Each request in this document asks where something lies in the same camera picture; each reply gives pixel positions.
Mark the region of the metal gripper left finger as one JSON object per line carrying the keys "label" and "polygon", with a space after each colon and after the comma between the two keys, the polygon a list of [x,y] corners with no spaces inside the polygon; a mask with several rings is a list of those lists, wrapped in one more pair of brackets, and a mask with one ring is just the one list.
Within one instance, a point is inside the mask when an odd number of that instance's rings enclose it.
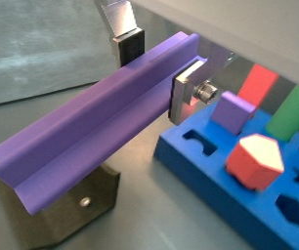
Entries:
{"label": "metal gripper left finger", "polygon": [[107,30],[119,66],[145,53],[145,31],[139,28],[129,0],[93,0]]}

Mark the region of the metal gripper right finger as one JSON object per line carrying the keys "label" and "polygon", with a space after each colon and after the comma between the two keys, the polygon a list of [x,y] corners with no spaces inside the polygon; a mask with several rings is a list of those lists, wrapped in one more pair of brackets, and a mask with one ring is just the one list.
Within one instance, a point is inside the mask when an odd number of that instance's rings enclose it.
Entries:
{"label": "metal gripper right finger", "polygon": [[230,58],[231,51],[212,43],[209,57],[192,61],[173,77],[168,118],[175,125],[193,114],[197,102],[212,102],[217,88],[211,79],[223,71]]}

